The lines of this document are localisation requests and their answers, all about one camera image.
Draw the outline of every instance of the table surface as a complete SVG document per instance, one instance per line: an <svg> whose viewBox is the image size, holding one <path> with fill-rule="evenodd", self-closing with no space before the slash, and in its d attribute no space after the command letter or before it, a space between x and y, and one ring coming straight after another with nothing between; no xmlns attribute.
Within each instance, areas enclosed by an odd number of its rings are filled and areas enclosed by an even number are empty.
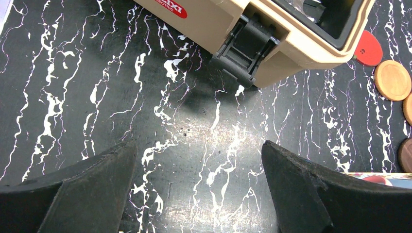
<svg viewBox="0 0 412 233"><path fill-rule="evenodd" d="M245 90L131 0L12 4L0 38L1 185L137 138L120 231L276 232L265 140L340 172L400 171L411 128L372 67L349 61ZM377 0L366 27L409 71L411 13L412 1Z"/></svg>

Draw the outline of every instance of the red circular chip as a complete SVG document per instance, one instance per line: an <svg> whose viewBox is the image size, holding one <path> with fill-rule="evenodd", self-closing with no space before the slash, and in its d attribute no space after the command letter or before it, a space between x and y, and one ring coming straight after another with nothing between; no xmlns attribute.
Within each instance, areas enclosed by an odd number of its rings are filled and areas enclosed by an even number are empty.
<svg viewBox="0 0 412 233"><path fill-rule="evenodd" d="M359 63L375 67L382 61L383 51L376 37L368 31L363 31L354 55Z"/></svg>

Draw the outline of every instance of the red label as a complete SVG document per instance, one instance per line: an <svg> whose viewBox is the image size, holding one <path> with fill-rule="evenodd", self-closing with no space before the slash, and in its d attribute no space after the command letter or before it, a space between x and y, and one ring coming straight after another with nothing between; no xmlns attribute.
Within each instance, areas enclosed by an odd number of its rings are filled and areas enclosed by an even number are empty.
<svg viewBox="0 0 412 233"><path fill-rule="evenodd" d="M169 11L173 12L175 15L181 17L181 18L186 18L188 16L188 13L186 10L176 2L172 0L156 0L158 3L160 3L162 6L164 6L166 9Z"/></svg>

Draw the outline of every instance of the beige plastic case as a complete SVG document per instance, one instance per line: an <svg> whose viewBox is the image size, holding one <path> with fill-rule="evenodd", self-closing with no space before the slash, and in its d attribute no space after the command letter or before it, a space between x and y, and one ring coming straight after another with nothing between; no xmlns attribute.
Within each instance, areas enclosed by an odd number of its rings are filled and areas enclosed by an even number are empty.
<svg viewBox="0 0 412 233"><path fill-rule="evenodd" d="M303 69L329 69L355 52L375 0L363 0L346 43L337 50L270 0L135 0L157 17L215 54L242 14L258 12L276 27L280 40L260 64L255 86L265 88Z"/></svg>

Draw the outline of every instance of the brown disc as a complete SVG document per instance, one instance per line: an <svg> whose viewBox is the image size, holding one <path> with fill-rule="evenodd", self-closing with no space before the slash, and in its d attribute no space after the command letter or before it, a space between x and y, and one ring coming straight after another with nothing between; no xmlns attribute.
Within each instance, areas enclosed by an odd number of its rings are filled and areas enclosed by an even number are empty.
<svg viewBox="0 0 412 233"><path fill-rule="evenodd" d="M375 85L388 100L404 100L411 92L412 82L408 71L396 61L384 61L375 70Z"/></svg>
<svg viewBox="0 0 412 233"><path fill-rule="evenodd" d="M412 173L412 138L406 139L399 147L400 166L407 173Z"/></svg>
<svg viewBox="0 0 412 233"><path fill-rule="evenodd" d="M412 93L403 101L403 115L409 125L412 125Z"/></svg>

